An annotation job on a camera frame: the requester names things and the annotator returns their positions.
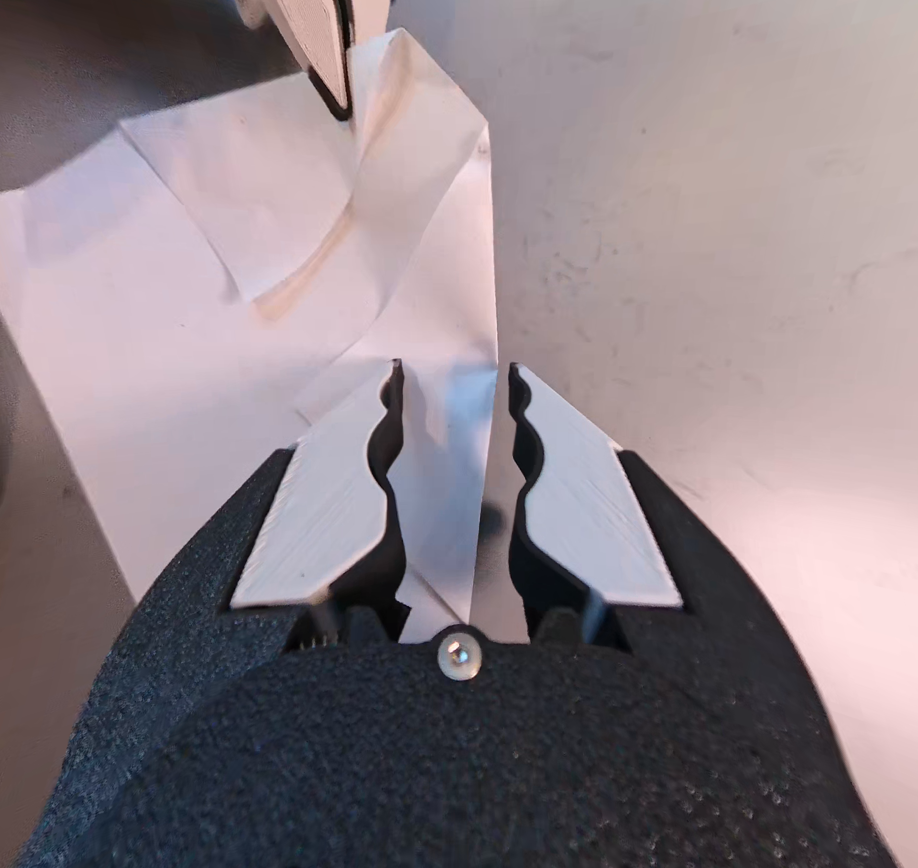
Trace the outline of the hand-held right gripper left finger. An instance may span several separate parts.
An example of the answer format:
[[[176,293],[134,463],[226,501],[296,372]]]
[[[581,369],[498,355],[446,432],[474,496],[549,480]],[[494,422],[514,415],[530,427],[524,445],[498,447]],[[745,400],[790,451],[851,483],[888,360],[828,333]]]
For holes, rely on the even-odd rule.
[[[400,359],[373,360],[349,392],[310,423],[229,600],[234,611],[306,610],[311,637],[343,632],[351,608],[374,611],[400,638],[407,569],[388,473],[404,445]]]

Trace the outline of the white paper sheet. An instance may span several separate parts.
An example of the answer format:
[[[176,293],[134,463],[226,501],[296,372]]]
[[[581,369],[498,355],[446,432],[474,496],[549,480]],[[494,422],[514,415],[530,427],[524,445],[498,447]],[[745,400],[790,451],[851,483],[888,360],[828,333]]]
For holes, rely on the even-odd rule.
[[[274,450],[399,359],[403,634],[472,607],[499,369],[487,118],[404,30],[123,120],[2,193],[2,319],[134,600]]]

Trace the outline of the grey desk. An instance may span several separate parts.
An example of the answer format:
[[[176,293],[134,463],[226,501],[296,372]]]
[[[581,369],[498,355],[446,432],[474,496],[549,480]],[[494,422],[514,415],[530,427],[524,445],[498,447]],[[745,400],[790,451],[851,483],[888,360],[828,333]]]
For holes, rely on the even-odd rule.
[[[395,0],[489,122],[501,369],[472,622],[506,567],[521,361],[677,492],[798,645],[916,866],[916,0]],[[123,117],[280,77],[232,0],[2,0],[2,191]],[[133,601],[2,329],[2,866]]]

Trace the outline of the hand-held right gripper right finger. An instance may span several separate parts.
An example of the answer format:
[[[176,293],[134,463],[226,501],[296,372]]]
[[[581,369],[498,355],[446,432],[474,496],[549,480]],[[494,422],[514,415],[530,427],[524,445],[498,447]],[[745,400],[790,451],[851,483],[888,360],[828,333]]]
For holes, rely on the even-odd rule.
[[[576,644],[628,645],[620,610],[681,615],[683,596],[621,446],[520,362],[509,368],[512,458],[523,484],[509,551],[527,638],[558,614]]]

